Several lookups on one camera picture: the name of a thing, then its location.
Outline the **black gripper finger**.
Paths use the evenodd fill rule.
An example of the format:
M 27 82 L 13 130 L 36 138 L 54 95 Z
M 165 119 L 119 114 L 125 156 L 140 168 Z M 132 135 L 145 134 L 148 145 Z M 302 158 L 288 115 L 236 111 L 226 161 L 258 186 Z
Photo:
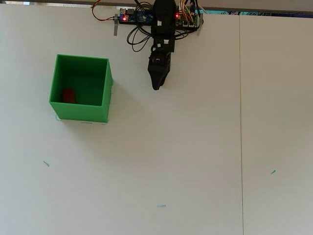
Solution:
M 165 79 L 167 77 L 169 73 L 169 70 L 167 72 L 165 72 L 164 74 L 162 74 L 162 76 L 159 78 L 159 81 L 158 81 L 158 90 L 163 86 L 163 84 L 165 83 Z
M 151 83 L 152 87 L 155 91 L 159 90 L 159 75 L 157 71 L 154 70 L 148 70 L 150 78 L 151 78 Z

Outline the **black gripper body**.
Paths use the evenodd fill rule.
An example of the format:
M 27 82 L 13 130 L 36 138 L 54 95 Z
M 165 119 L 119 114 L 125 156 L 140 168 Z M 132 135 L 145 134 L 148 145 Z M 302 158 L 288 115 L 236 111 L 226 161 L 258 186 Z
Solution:
M 153 47 L 149 56 L 148 69 L 169 71 L 171 67 L 171 52 Z

